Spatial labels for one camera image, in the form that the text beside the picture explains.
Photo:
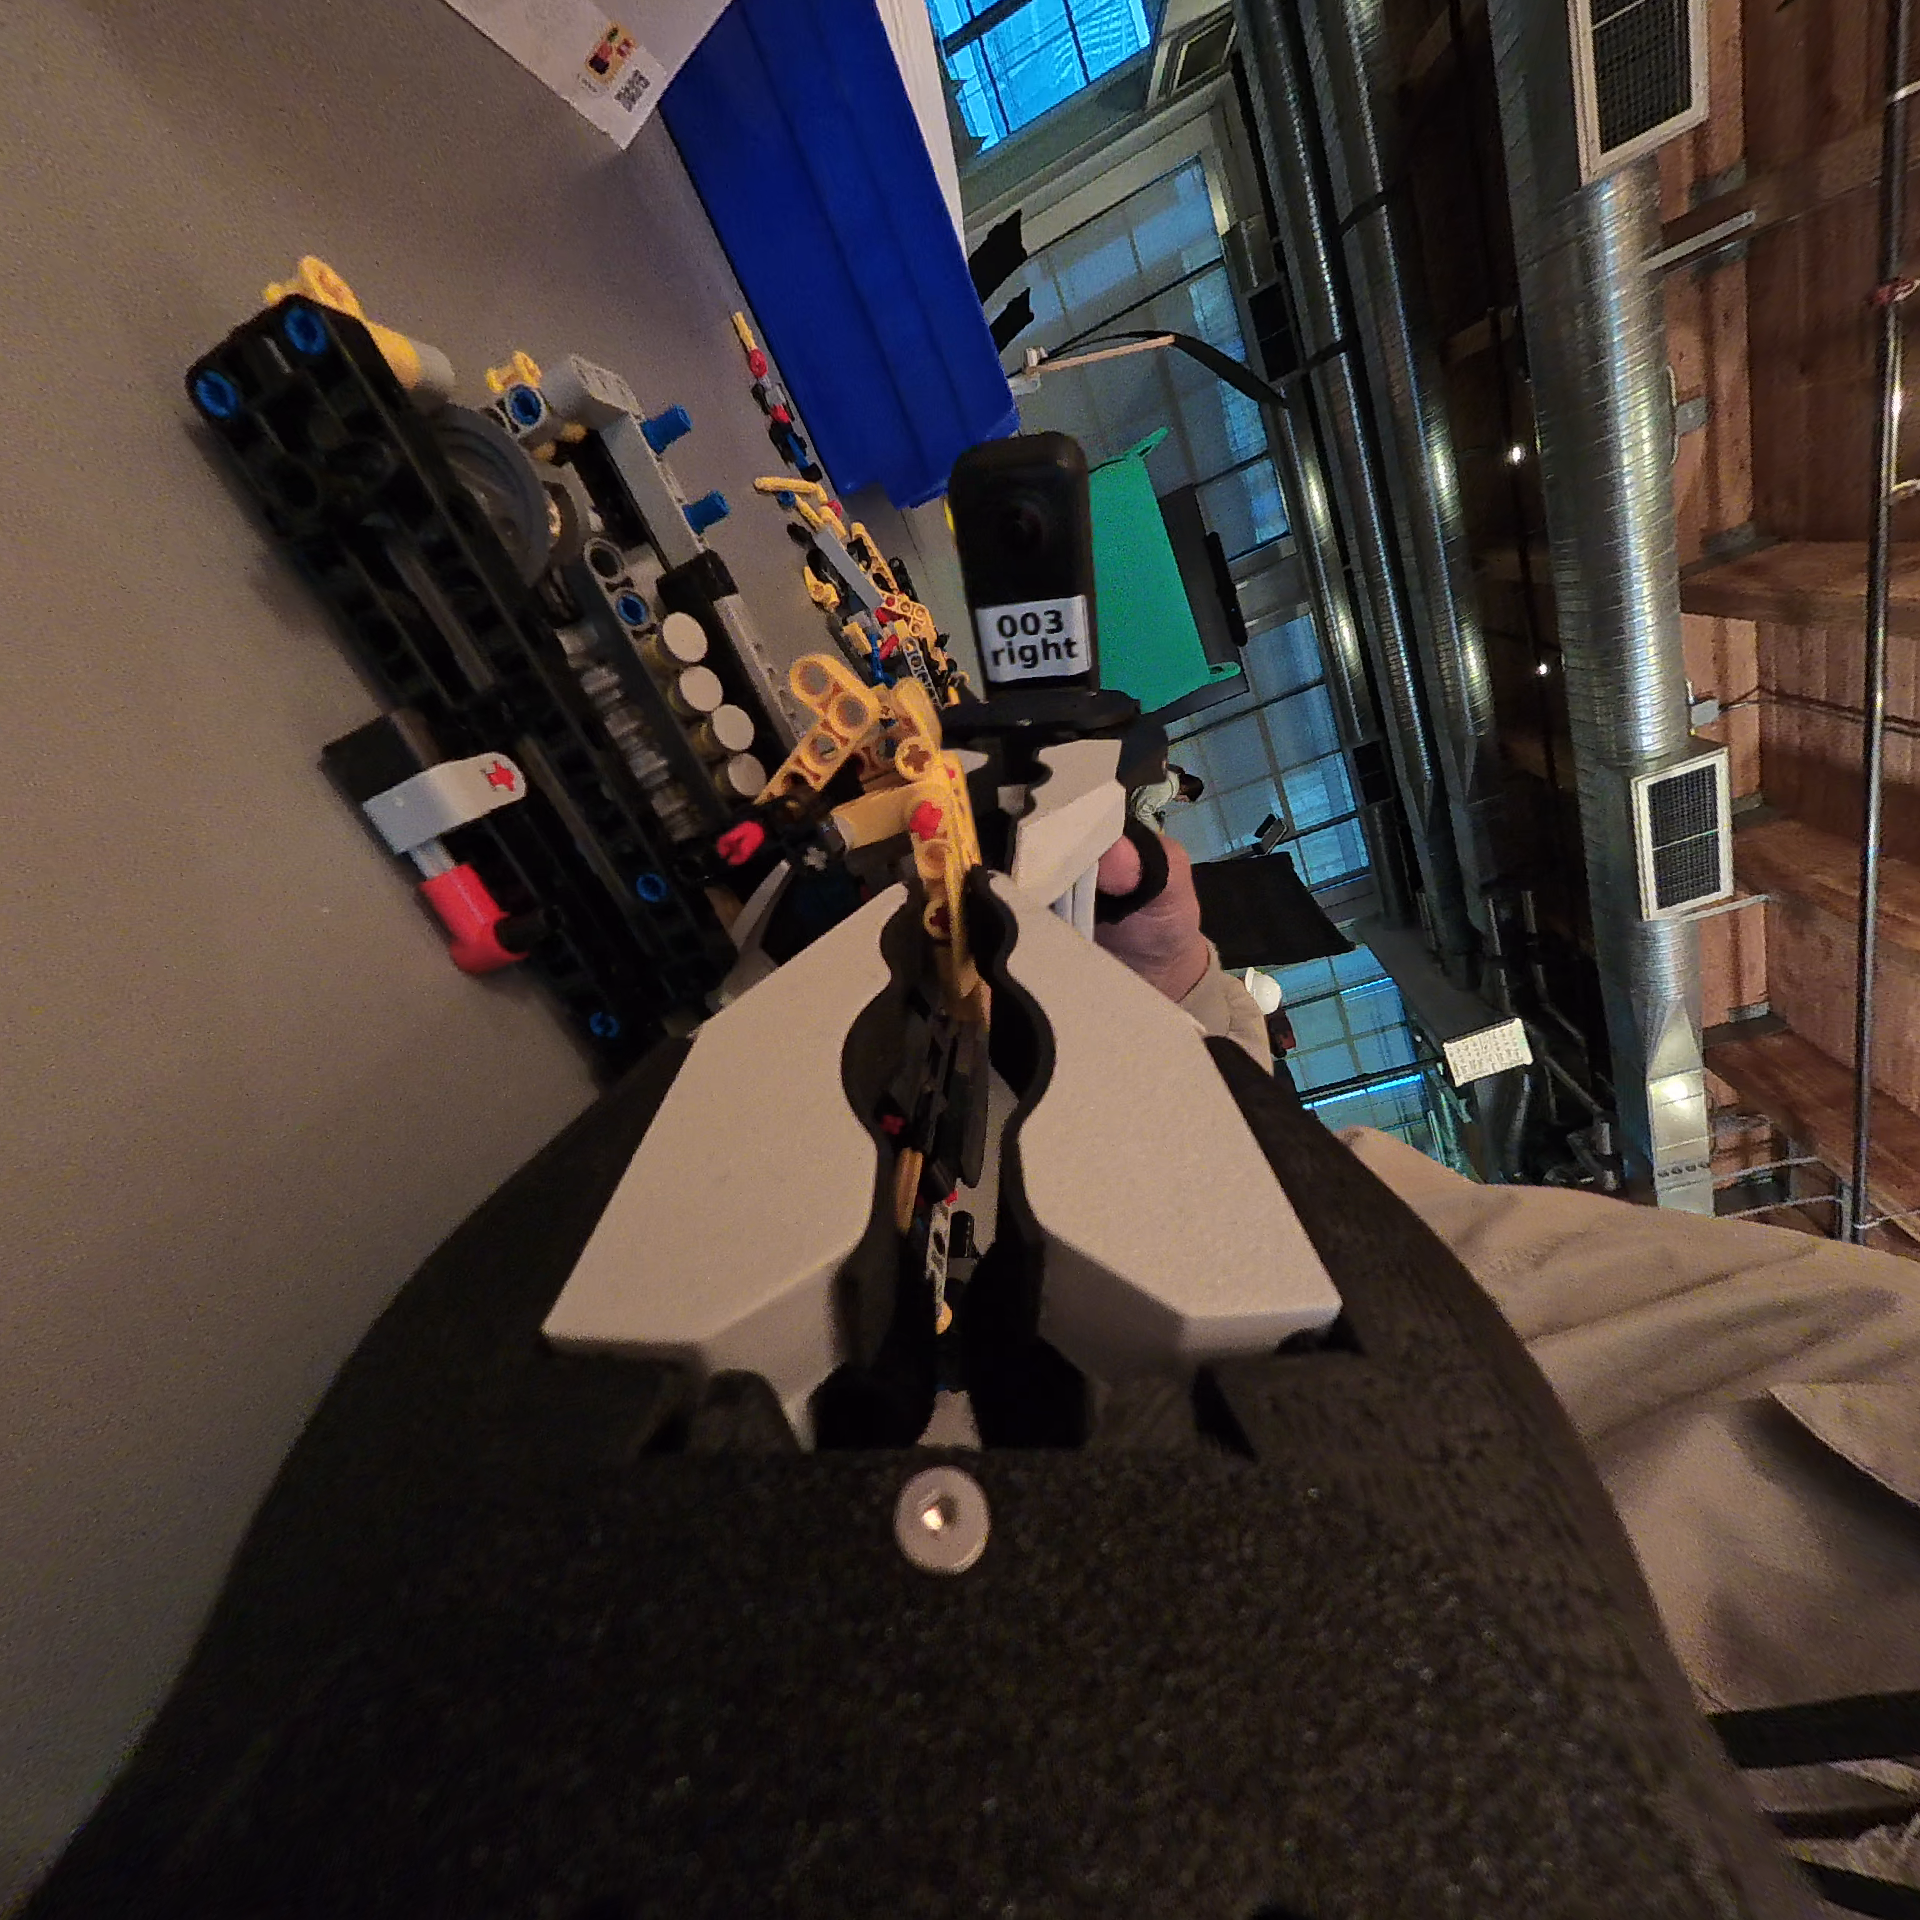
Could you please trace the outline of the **metal air duct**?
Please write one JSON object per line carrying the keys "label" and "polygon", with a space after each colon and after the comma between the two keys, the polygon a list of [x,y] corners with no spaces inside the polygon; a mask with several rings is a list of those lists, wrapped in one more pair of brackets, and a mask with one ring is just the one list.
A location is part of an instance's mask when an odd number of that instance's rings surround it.
{"label": "metal air duct", "polygon": [[1304,414],[1429,933],[1532,1016],[1605,1141],[1715,1212],[1696,920],[1733,894],[1690,719],[1652,154],[1699,4],[1236,4]]}

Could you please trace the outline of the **person's right forearm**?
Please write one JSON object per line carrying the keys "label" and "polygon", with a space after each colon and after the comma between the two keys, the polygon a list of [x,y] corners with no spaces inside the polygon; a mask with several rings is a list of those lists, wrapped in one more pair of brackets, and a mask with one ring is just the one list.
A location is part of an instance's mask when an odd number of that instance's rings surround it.
{"label": "person's right forearm", "polygon": [[1210,940],[1203,940],[1203,956],[1205,966],[1188,992],[1179,996],[1179,1005],[1207,1038],[1233,1039],[1260,1069],[1272,1072],[1275,1048],[1268,1020],[1261,1020],[1253,996],[1244,990],[1244,970],[1223,966],[1219,948]]}

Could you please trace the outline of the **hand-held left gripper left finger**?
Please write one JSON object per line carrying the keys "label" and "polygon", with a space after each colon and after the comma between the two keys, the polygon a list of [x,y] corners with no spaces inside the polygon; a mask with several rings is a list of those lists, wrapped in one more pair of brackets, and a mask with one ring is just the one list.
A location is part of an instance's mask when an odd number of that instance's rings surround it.
{"label": "hand-held left gripper left finger", "polygon": [[763,1380],[803,1444],[836,1368],[897,1310],[897,1142],[922,892],[890,885],[674,1059],[633,1159],[545,1318],[563,1352]]}

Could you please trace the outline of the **pile of bricks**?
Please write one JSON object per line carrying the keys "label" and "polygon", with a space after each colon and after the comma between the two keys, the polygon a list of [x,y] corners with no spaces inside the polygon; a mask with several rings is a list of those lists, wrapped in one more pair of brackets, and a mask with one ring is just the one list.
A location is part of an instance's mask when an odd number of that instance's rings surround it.
{"label": "pile of bricks", "polygon": [[969,674],[914,595],[907,568],[887,560],[869,528],[849,516],[827,488],[825,468],[812,455],[797,408],[747,316],[733,311],[729,320],[780,463],[775,476],[756,478],[755,488],[785,514],[786,533],[801,548],[807,597],[823,612],[840,652],[867,683],[922,683],[935,708],[969,700]]}

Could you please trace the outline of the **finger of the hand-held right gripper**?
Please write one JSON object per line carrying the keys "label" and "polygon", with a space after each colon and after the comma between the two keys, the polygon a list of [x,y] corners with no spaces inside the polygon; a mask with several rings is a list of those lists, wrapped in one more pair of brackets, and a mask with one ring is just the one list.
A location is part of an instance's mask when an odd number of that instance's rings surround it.
{"label": "finger of the hand-held right gripper", "polygon": [[1015,821],[1012,885],[1056,916],[1098,911],[1098,862],[1122,839],[1124,788],[1117,741],[1041,748]]}

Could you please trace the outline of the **black brick car chassis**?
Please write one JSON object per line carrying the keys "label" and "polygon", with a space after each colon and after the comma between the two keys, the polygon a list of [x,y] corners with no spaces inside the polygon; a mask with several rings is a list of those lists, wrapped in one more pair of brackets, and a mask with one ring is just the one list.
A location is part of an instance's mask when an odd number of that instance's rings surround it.
{"label": "black brick car chassis", "polygon": [[[412,870],[450,962],[531,971],[612,1072],[743,992],[890,880],[904,836],[727,862],[809,714],[682,491],[682,408],[519,352],[460,404],[448,362],[307,255],[186,394],[381,710],[328,780]],[[881,1122],[897,1232],[946,1330],[956,1186],[978,1170],[985,1023],[948,1012],[922,925],[907,1055]]]}

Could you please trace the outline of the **person's beige jacket torso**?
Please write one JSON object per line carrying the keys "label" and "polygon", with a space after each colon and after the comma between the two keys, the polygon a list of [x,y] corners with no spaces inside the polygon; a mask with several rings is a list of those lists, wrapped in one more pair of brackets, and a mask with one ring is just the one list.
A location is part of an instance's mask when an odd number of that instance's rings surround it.
{"label": "person's beige jacket torso", "polygon": [[1595,1542],[1639,1692],[1705,1775],[1705,1712],[1916,1692],[1916,1263],[1753,1220],[1472,1184],[1304,1120],[1285,1178],[1336,1283],[1477,1284],[1554,1392],[1616,1523]]}

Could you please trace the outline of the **white printed paper sheets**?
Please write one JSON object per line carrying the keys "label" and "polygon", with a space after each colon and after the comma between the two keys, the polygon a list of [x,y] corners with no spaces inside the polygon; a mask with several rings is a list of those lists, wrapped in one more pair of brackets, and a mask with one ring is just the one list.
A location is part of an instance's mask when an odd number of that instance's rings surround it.
{"label": "white printed paper sheets", "polygon": [[952,226],[967,253],[967,216],[946,103],[946,71],[927,3],[876,3],[893,51],[906,98],[923,134]]}

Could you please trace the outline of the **teal fabric bin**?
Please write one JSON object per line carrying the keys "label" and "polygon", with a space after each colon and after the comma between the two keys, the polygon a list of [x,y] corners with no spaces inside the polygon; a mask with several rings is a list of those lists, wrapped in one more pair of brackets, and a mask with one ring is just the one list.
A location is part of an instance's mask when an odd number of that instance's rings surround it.
{"label": "teal fabric bin", "polygon": [[1179,719],[1244,687],[1242,659],[1205,659],[1147,467],[1169,430],[1090,471],[1099,680]]}

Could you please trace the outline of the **person's right hand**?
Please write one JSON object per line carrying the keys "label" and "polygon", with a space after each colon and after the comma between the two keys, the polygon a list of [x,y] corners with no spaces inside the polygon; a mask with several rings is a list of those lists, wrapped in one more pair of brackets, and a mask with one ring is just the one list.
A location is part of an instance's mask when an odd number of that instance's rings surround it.
{"label": "person's right hand", "polygon": [[1179,844],[1130,821],[1096,868],[1096,942],[1171,1002],[1217,971],[1193,864]]}

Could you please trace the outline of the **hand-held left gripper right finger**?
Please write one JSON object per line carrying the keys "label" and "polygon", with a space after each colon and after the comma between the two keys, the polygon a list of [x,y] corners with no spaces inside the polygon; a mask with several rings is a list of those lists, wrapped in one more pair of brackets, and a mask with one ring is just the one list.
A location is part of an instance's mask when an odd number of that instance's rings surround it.
{"label": "hand-held left gripper right finger", "polygon": [[1337,1287],[1249,1112],[1229,1039],[1008,877],[972,880],[992,987],[999,1200],[972,1280],[985,1438],[1087,1438],[1098,1390],[1316,1340]]}

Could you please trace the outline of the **instruction booklet with car picture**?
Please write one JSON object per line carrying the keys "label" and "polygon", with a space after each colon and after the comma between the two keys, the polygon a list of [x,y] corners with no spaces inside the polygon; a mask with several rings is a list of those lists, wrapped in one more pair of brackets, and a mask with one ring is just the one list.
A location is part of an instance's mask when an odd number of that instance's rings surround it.
{"label": "instruction booklet with car picture", "polygon": [[450,3],[626,151],[729,3]]}

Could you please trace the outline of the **white desk lamp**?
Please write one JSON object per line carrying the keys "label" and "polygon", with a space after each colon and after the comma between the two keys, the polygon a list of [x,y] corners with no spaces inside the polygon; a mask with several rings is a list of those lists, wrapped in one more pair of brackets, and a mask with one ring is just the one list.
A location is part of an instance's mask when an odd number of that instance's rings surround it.
{"label": "white desk lamp", "polygon": [[1184,332],[1122,332],[1083,352],[1047,355],[1041,348],[1029,348],[1019,370],[1010,374],[1010,391],[1015,396],[1034,394],[1047,378],[1090,370],[1151,352],[1177,352],[1193,362],[1200,370],[1210,373],[1226,389],[1261,407],[1282,407],[1309,378],[1307,370],[1299,367],[1279,379],[1267,378],[1247,365],[1242,359],[1234,359],[1212,343]]}

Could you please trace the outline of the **dark wall monitor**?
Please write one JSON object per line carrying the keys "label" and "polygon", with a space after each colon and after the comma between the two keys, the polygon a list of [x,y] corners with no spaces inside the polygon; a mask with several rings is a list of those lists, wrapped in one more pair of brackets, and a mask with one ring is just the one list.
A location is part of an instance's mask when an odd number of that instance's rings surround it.
{"label": "dark wall monitor", "polygon": [[1249,642],[1247,618],[1226,544],[1207,524],[1200,488],[1187,484],[1167,491],[1160,511],[1205,659],[1213,666],[1240,661]]}

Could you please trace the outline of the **yellow black brick subassembly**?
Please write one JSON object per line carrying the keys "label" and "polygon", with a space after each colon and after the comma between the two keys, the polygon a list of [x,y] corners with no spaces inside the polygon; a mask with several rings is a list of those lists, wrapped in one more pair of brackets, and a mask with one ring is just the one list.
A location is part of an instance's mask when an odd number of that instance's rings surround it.
{"label": "yellow black brick subassembly", "polygon": [[914,678],[877,687],[840,655],[805,655],[789,686],[809,714],[797,748],[761,788],[747,822],[727,835],[727,862],[769,847],[836,840],[863,853],[904,836],[923,892],[948,1012],[985,1023],[992,992],[975,960],[967,880],[981,867],[969,775]]}

